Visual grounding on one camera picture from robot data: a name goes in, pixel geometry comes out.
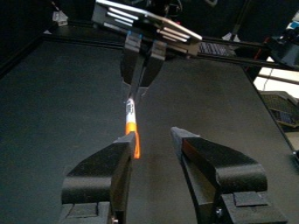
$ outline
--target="metal rod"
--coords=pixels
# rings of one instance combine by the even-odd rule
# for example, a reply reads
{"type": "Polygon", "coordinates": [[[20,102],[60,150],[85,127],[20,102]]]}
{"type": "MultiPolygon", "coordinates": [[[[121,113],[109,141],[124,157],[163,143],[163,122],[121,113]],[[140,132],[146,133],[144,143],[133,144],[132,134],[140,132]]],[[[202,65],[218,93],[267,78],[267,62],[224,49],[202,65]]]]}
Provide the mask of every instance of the metal rod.
{"type": "Polygon", "coordinates": [[[215,54],[207,54],[207,53],[199,53],[198,54],[198,59],[204,59],[204,60],[216,60],[227,63],[234,63],[234,64],[240,64],[242,66],[246,67],[270,67],[275,69],[282,69],[282,70],[294,70],[288,66],[283,66],[279,63],[275,62],[268,62],[258,59],[247,59],[247,58],[240,58],[240,57],[228,57],[228,56],[219,56],[215,54]]]}
{"type": "Polygon", "coordinates": [[[275,77],[275,76],[271,76],[271,75],[266,75],[266,74],[259,74],[258,77],[266,78],[266,79],[270,79],[270,80],[274,80],[274,81],[282,81],[282,82],[286,82],[286,83],[290,83],[290,84],[299,85],[298,80],[288,80],[288,79],[283,79],[283,78],[279,78],[279,77],[275,77]]]}

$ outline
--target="black table surface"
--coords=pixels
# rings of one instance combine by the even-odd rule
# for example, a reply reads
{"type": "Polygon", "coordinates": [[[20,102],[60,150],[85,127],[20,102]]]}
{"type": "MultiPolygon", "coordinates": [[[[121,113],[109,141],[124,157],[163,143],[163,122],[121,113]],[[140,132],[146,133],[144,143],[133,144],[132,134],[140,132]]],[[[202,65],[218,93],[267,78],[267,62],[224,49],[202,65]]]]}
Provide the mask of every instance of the black table surface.
{"type": "MultiPolygon", "coordinates": [[[[120,51],[44,41],[0,80],[1,223],[55,223],[68,171],[125,130],[120,51]]],[[[136,106],[128,223],[196,223],[171,127],[251,156],[288,223],[299,221],[291,146],[242,68],[203,59],[164,62],[136,106]]]]}

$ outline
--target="orange object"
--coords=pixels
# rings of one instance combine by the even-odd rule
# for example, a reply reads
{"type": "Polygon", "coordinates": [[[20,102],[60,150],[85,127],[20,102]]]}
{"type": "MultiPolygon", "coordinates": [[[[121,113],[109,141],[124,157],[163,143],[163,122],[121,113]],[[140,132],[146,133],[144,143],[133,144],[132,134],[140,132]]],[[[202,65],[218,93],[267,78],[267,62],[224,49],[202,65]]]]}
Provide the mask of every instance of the orange object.
{"type": "Polygon", "coordinates": [[[136,129],[136,107],[132,98],[125,103],[125,134],[135,132],[135,158],[140,158],[140,140],[136,129]]]}

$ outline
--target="dark background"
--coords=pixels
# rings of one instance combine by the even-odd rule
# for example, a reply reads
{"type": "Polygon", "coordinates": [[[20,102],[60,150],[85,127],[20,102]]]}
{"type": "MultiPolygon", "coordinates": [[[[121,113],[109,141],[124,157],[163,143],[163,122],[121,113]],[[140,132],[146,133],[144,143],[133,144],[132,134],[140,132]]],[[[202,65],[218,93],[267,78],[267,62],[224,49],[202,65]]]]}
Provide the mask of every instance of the dark background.
{"type": "MultiPolygon", "coordinates": [[[[91,20],[93,0],[56,0],[55,2],[71,20],[91,20]]],[[[212,8],[203,0],[183,0],[183,13],[178,19],[200,35],[220,38],[232,31],[244,2],[244,0],[219,0],[212,8]]],[[[263,42],[266,37],[280,34],[298,9],[298,0],[256,1],[239,31],[240,39],[263,42]]],[[[0,63],[49,28],[52,11],[49,0],[1,1],[0,63]]]]}

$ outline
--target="black wall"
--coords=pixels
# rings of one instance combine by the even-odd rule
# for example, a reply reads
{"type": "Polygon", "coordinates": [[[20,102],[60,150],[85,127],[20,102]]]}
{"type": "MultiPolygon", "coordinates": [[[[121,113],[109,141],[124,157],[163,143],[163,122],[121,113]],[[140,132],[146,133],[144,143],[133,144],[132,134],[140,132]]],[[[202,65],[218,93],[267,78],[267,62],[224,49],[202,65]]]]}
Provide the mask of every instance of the black wall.
{"type": "MultiPolygon", "coordinates": [[[[210,7],[204,0],[182,0],[182,24],[203,36],[220,38],[232,31],[244,2],[219,0],[210,7]]],[[[239,30],[240,39],[263,42],[266,37],[279,35],[298,10],[298,0],[255,0],[239,30]]]]}
{"type": "Polygon", "coordinates": [[[0,0],[0,63],[52,24],[48,0],[0,0]]]}

